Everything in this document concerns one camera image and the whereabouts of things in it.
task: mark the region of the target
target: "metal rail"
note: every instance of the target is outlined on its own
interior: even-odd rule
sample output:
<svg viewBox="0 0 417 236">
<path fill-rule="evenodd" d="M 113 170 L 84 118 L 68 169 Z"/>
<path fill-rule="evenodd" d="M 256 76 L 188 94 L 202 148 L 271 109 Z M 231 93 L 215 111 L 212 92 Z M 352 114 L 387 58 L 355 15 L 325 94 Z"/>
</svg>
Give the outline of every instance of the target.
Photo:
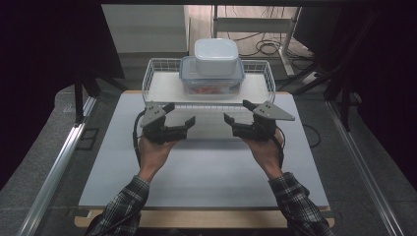
<svg viewBox="0 0 417 236">
<path fill-rule="evenodd" d="M 381 219 L 384 222 L 384 225 L 387 228 L 389 235 L 404 235 L 399 225 L 399 222 L 395 216 L 395 213 L 393 212 L 389 204 L 389 201 L 387 200 L 386 196 L 384 195 L 383 191 L 381 190 L 380 186 L 375 180 L 371 170 L 368 167 L 368 164 L 362 156 L 361 151 L 356 146 L 356 143 L 352 135 L 344 130 L 343 125 L 340 119 L 338 118 L 340 114 L 337 110 L 335 101 L 326 101 L 326 105 L 331 113 L 337 130 L 339 131 L 344 143 L 349 149 L 350 155 L 352 156 L 353 162 L 356 165 L 359 175 L 361 176 L 362 181 L 364 182 L 365 187 L 367 188 L 372 201 L 377 207 L 377 210 L 381 216 Z"/>
<path fill-rule="evenodd" d="M 85 118 L 82 123 L 71 129 L 67 140 L 59 152 L 55 163 L 53 164 L 45 182 L 40 188 L 39 193 L 36 196 L 33 204 L 30 207 L 29 213 L 25 221 L 23 222 L 17 235 L 33 235 L 36 232 L 37 226 L 42 220 L 43 215 L 55 193 L 56 188 L 61 180 L 62 175 L 67 168 L 68 162 L 71 159 L 72 153 L 77 145 L 77 142 L 83 132 L 86 122 L 89 118 L 89 114 L 95 104 L 95 98 L 89 97 L 86 104 L 84 105 Z"/>
</svg>

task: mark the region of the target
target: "stacked containers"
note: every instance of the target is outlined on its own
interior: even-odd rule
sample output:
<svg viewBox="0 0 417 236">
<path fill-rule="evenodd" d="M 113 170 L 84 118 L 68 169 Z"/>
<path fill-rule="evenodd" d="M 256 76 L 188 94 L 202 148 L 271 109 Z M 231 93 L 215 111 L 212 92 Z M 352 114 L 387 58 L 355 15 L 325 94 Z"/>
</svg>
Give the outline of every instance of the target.
<svg viewBox="0 0 417 236">
<path fill-rule="evenodd" d="M 215 98 L 239 94 L 245 72 L 234 41 L 199 39 L 195 44 L 195 55 L 181 60 L 180 79 L 185 93 Z"/>
</svg>

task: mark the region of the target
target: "person's left hand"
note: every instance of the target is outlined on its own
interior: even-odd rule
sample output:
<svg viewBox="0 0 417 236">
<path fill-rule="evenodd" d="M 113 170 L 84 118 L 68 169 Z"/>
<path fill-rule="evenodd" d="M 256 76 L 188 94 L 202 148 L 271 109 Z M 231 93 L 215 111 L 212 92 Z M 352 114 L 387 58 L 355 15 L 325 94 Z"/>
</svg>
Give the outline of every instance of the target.
<svg viewBox="0 0 417 236">
<path fill-rule="evenodd" d="M 141 152 L 141 170 L 138 176 L 150 183 L 156 172 L 165 164 L 172 148 L 178 143 L 169 142 L 163 145 L 157 145 L 145 137 L 139 140 L 139 149 Z"/>
</svg>

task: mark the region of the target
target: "cable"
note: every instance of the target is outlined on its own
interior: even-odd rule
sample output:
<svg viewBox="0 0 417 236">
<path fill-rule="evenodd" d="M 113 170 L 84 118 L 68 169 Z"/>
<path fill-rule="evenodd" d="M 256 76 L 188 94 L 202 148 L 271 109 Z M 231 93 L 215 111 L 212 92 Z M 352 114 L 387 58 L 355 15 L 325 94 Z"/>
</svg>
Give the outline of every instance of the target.
<svg viewBox="0 0 417 236">
<path fill-rule="evenodd" d="M 315 144 L 310 145 L 310 148 L 317 147 L 322 142 L 322 136 L 320 135 L 319 131 L 317 131 L 315 128 L 313 128 L 313 126 L 310 126 L 310 125 L 303 124 L 303 127 L 310 128 L 311 130 L 313 130 L 316 133 L 316 135 L 318 137 L 318 140 Z"/>
</svg>

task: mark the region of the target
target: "plaid shirt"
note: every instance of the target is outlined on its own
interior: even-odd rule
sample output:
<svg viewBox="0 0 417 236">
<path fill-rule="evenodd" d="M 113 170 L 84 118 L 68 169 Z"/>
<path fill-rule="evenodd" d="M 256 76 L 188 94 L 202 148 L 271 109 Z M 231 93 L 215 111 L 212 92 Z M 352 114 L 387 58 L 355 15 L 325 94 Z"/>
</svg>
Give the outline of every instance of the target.
<svg viewBox="0 0 417 236">
<path fill-rule="evenodd" d="M 328 222 L 308 198 L 309 191 L 295 179 L 292 173 L 269 180 L 276 202 L 288 220 L 288 227 L 296 235 L 333 235 Z M 149 184 L 135 176 L 105 208 L 101 220 L 88 235 L 99 235 L 127 215 L 139 212 L 149 194 Z M 120 224 L 105 235 L 135 235 L 139 226 L 139 214 Z"/>
</svg>

